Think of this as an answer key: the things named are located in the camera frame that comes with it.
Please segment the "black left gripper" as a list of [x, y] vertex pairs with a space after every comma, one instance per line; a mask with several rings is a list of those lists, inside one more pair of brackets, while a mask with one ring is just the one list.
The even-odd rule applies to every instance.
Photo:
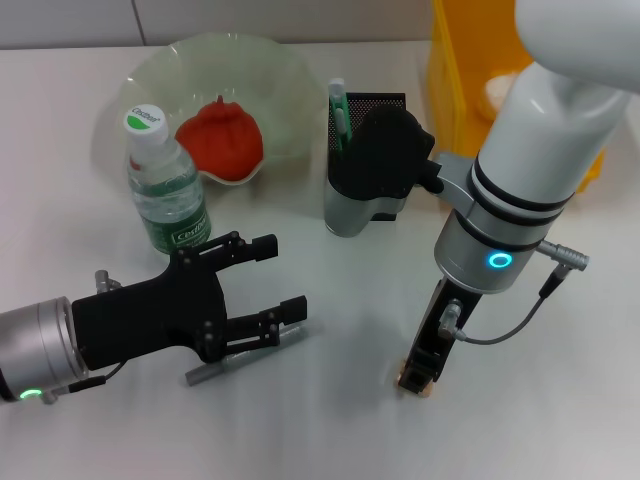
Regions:
[[251, 241], [230, 232], [174, 256], [159, 276], [72, 303], [77, 346], [98, 370], [179, 346], [213, 363], [225, 353], [227, 312], [216, 271], [278, 255], [268, 234]]

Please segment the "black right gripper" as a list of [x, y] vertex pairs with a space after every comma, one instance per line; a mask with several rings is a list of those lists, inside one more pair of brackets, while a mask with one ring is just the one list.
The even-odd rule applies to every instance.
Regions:
[[[429, 302], [412, 348], [402, 364], [398, 387], [412, 394], [429, 394], [444, 369], [454, 341], [439, 336], [439, 320], [445, 307], [456, 300], [461, 313], [456, 326], [463, 328], [481, 294], [467, 291], [451, 280], [441, 279]], [[255, 314], [227, 320], [223, 333], [224, 357], [280, 345], [280, 326], [307, 319], [307, 298], [295, 297]]]

